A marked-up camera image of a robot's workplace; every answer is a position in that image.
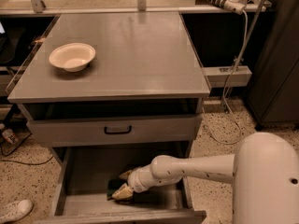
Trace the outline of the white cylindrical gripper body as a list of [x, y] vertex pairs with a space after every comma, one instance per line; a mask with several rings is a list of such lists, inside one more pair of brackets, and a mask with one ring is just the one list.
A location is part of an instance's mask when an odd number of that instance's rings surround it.
[[152, 174], [150, 166], [134, 169], [128, 177], [128, 186], [136, 193], [141, 193], [154, 187], [158, 179]]

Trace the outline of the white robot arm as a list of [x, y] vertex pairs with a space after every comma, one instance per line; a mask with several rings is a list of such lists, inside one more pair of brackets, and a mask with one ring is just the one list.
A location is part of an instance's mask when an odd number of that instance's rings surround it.
[[247, 136], [229, 155], [185, 159], [159, 155], [122, 174], [125, 183], [112, 198], [129, 199], [186, 176], [233, 186], [233, 224], [299, 224], [299, 156], [272, 133]]

